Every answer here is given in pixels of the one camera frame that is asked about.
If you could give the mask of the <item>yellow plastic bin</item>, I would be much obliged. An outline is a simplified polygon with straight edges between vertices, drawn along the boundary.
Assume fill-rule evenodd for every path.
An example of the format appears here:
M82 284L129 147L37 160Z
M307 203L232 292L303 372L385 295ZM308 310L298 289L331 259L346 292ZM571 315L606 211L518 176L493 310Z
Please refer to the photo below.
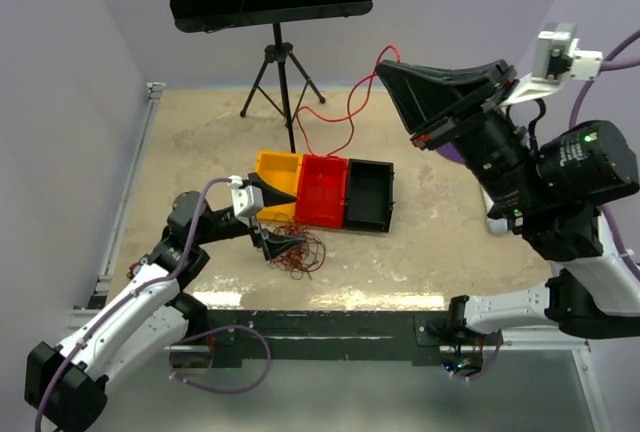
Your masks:
M302 154L262 150L256 161L256 173L272 187L296 196L303 161ZM267 207L258 215L262 222L289 222L293 219L295 204Z

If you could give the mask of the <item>red plastic bin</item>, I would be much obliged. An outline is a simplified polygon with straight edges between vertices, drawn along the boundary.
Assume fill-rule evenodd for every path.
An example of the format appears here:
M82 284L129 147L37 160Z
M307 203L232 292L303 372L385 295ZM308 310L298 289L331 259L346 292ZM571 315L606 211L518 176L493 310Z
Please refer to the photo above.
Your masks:
M348 160L303 156L294 219L307 226L340 229L343 225Z

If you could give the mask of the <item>black plastic bin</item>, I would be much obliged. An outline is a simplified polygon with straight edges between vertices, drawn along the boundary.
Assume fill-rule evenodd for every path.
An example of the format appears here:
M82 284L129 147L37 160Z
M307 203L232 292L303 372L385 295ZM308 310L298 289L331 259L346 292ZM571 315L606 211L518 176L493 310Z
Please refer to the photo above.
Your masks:
M388 232L394 207L393 189L393 163L350 159L343 227L356 231Z

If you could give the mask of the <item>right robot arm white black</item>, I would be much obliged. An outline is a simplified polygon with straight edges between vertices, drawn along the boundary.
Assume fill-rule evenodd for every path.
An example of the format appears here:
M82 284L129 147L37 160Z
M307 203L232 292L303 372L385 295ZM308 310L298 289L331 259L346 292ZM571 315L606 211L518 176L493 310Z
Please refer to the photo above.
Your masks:
M376 74L422 150L451 145L491 199L489 216L508 221L559 274L495 296L459 296L439 334L456 344L506 328L553 325L585 339L639 333L639 274L619 251L607 203L636 194L639 171L621 131L580 123L546 144L518 128L511 107L542 104L550 88L518 78L502 60L438 69L385 60Z

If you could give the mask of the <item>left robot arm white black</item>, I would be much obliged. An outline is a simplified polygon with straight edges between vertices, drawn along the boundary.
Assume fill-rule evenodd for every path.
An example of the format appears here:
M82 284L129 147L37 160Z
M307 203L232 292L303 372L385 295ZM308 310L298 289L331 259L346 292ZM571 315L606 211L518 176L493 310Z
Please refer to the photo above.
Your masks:
M184 291L209 260L203 245L247 236L271 261L301 244L257 219L263 208L291 204L295 196L256 173L221 182L230 206L212 210L205 191L177 196L160 241L133 266L128 285L56 345L41 342L32 349L24 399L36 411L35 430L45 421L59 431L88 430L129 374L167 346L205 337L207 308Z

